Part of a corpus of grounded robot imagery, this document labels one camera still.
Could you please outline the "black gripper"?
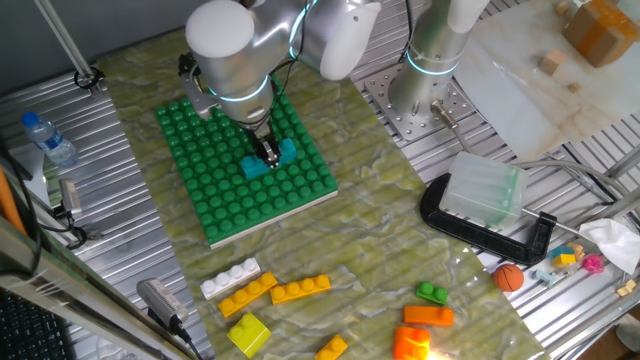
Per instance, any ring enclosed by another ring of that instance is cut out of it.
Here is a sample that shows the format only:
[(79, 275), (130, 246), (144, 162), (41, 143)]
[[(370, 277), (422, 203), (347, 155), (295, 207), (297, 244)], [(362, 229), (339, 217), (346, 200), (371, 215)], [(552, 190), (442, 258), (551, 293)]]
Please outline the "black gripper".
[(263, 119), (255, 123), (244, 126), (244, 131), (253, 147), (254, 155), (257, 159), (270, 168), (279, 165), (281, 152), (272, 130), (271, 121)]

